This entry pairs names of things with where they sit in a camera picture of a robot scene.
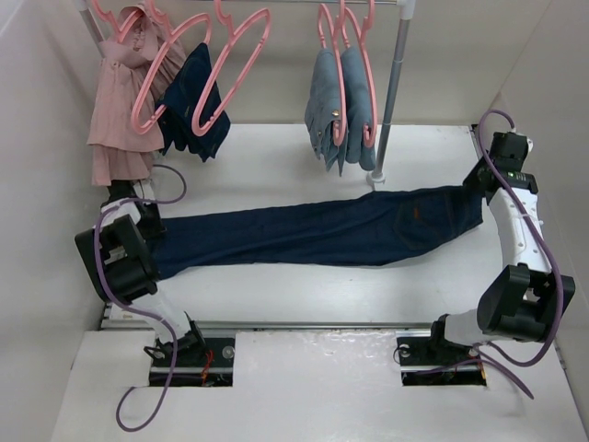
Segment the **dark blue denim trousers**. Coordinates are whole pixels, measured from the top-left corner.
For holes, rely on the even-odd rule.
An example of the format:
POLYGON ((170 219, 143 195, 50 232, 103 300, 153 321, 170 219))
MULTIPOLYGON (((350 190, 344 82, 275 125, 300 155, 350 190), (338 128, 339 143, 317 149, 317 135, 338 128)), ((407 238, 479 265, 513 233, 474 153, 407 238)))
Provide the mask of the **dark blue denim trousers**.
POLYGON ((168 218, 149 248, 168 279, 190 267, 252 263, 384 266, 428 253, 482 222, 464 186, 168 218))

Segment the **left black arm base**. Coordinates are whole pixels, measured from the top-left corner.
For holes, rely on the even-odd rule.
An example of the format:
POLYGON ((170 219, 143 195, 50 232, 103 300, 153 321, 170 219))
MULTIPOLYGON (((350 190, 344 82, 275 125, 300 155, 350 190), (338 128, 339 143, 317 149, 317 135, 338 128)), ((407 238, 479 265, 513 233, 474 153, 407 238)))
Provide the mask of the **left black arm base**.
MULTIPOLYGON (((234 337, 208 337, 204 345, 179 344, 171 387, 222 388, 232 387, 235 362, 234 337)), ((151 387, 163 387, 172 362, 172 346, 154 344, 144 352, 151 358, 148 381, 151 387)))

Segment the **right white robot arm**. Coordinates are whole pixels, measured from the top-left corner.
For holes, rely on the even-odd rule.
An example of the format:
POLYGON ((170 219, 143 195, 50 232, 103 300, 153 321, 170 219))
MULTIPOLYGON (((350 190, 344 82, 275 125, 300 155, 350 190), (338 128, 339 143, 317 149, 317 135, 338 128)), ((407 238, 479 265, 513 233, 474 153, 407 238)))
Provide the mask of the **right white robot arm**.
POLYGON ((522 171, 531 148, 531 140, 522 134, 496 132, 491 148, 464 180, 491 210, 503 268, 476 308, 433 323, 425 351, 435 362, 447 362, 459 347, 477 343, 549 342, 572 300, 573 278, 557 276, 544 250, 536 179, 522 171))

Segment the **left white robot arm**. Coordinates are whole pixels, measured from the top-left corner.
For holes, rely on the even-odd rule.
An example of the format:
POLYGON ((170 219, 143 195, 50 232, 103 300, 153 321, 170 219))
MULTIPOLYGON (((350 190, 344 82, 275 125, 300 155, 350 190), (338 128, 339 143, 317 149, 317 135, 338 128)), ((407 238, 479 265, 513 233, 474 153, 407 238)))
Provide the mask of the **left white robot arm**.
POLYGON ((190 316, 157 288, 160 273, 148 248, 166 229, 149 180, 115 180, 100 207, 100 221, 75 236, 75 245, 98 296, 143 319, 155 332, 156 344, 145 351, 154 360, 173 352, 188 366, 207 351, 202 333, 190 316))

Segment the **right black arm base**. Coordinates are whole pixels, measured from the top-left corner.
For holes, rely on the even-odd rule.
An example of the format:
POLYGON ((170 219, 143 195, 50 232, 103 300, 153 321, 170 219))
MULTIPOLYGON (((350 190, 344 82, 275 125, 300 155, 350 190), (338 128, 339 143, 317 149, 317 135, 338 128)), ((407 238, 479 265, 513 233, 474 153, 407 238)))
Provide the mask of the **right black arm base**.
POLYGON ((482 365, 464 364, 474 359, 469 351, 463 345, 434 344, 429 336, 401 335, 394 359, 400 365, 404 387, 486 387, 482 365))

